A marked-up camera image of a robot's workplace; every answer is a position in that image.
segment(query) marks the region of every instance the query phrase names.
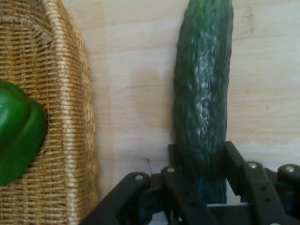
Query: screw head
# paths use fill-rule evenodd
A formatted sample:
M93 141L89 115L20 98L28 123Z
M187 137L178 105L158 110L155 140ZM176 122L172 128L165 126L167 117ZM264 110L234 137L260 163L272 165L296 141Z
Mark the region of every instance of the screw head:
M136 176L135 176L135 179L136 179L136 180L142 180L142 179L144 179L144 177L143 177L142 175L136 175Z
M172 173L172 172L175 172L175 169L174 169L173 167L169 167L169 168L167 169L167 171L168 171L169 173Z
M255 169L257 167L256 163L249 163L248 166L252 169Z
M290 165L288 165L288 166L285 168L285 170L288 171L288 172L290 172L290 173L292 173L292 172L295 171L295 168L292 167L292 166L290 166Z

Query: green bell pepper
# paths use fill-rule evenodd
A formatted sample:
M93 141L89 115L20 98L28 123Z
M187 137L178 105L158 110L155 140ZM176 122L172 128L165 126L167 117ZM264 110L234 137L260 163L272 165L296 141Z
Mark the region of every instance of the green bell pepper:
M13 83L0 81L0 186L20 178L45 137L44 107Z

